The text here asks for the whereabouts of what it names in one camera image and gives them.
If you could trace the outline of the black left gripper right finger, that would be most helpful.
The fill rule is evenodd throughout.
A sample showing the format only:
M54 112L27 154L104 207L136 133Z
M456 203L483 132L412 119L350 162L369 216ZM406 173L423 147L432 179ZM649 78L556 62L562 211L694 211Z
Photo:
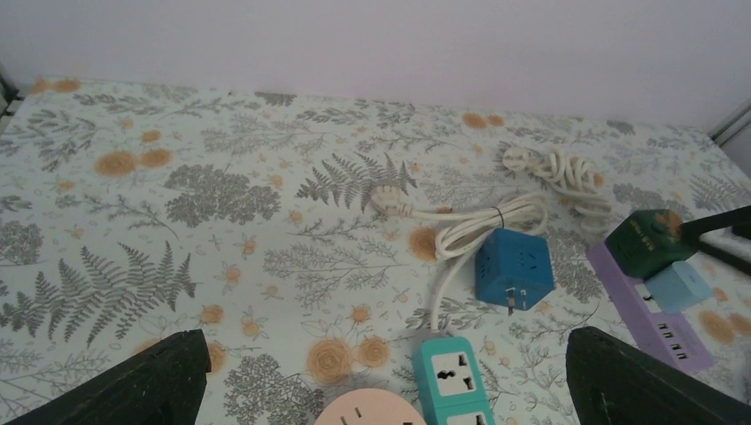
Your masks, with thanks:
M595 328L570 332L569 394L582 424L748 424L750 405Z

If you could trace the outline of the light blue small plug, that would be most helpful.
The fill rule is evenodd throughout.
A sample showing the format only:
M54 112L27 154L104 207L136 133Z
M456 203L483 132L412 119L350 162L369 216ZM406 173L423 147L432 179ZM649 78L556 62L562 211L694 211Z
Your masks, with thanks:
M696 269L686 261L676 261L645 281L643 299L663 313L678 314L713 295Z

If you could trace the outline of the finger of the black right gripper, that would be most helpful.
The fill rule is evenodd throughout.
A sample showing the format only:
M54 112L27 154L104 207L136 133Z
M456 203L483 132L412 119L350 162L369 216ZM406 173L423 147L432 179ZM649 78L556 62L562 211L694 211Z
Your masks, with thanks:
M711 243L705 242L702 239L698 240L698 251L706 254L725 265L734 268L735 270L750 276L750 260L744 259L739 255L726 251L720 247L717 247Z
M680 235L682 239L692 241L708 232L724 228L730 228L734 236L750 240L750 206L684 222L680 225Z

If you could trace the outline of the dark blue cube socket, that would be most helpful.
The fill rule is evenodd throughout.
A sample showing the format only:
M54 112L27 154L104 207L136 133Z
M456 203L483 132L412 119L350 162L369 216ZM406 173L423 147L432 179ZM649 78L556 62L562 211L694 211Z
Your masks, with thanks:
M509 314L528 311L555 288L547 240L496 228L475 256L475 297L506 307Z

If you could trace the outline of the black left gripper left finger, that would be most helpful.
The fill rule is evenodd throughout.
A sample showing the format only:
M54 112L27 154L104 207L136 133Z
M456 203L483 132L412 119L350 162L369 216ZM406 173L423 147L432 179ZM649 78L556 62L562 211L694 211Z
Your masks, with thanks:
M194 424L211 370L204 332L177 332L10 423Z

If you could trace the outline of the dark green cube socket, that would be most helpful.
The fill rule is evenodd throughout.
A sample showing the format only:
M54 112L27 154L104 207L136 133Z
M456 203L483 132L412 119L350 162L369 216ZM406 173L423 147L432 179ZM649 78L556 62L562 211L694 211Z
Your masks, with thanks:
M638 210L607 236L605 245L624 274L648 279L697 252L682 239L682 223L670 209Z

